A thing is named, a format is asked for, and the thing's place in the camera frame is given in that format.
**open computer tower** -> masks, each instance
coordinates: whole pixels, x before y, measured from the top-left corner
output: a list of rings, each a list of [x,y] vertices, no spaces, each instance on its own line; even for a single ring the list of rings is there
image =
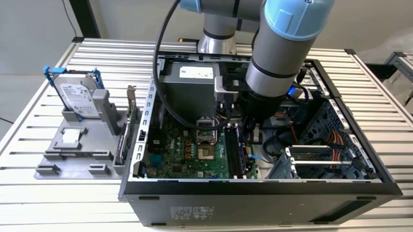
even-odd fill
[[[226,75],[249,59],[161,54],[162,88],[189,120],[216,125],[226,118],[222,97],[240,94],[224,87]],[[145,226],[340,224],[401,195],[321,63],[304,67],[310,100],[285,99],[257,143],[242,138],[237,115],[221,130],[185,128],[151,81],[119,192]]]

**green circuit board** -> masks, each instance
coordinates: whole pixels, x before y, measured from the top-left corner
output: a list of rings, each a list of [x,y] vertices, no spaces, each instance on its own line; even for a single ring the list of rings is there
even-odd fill
[[[224,131],[217,131],[217,143],[208,146],[209,149],[205,149],[205,144],[197,144],[197,133],[200,131],[188,130],[175,123],[167,124],[162,167],[157,168],[150,163],[149,178],[232,178],[229,176]],[[246,178],[257,178],[256,162],[245,175]]]

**metal slotted table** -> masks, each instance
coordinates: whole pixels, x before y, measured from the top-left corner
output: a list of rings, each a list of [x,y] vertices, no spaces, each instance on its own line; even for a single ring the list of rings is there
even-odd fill
[[[71,44],[57,67],[77,70],[98,67],[117,107],[127,107],[129,85],[137,86],[137,102],[143,107],[153,49],[154,43],[85,39]],[[165,43],[162,50],[196,52],[197,48],[196,43]],[[238,45],[240,55],[250,53],[249,45]],[[308,58],[321,61],[404,196],[340,226],[165,230],[413,231],[413,118],[357,55],[339,49],[312,49]],[[121,180],[34,178],[42,153],[63,120],[62,108],[57,92],[44,82],[0,142],[0,231],[163,230],[143,228],[130,205],[118,201]]]

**red and yellow wires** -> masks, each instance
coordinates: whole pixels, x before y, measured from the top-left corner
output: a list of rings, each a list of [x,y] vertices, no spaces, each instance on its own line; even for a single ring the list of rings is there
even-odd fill
[[[332,132],[328,143],[344,145],[343,137],[336,130]],[[335,149],[333,149],[333,161],[340,161],[340,153]]]

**motherboard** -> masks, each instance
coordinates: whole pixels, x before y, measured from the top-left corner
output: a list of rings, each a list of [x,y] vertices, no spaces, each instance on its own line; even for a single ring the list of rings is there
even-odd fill
[[[170,120],[163,148],[150,155],[149,178],[228,179],[234,166],[244,170],[241,178],[257,178],[256,161],[248,159],[253,148],[238,140],[228,145],[225,130],[192,130]],[[229,157],[229,146],[240,148],[240,159]]]

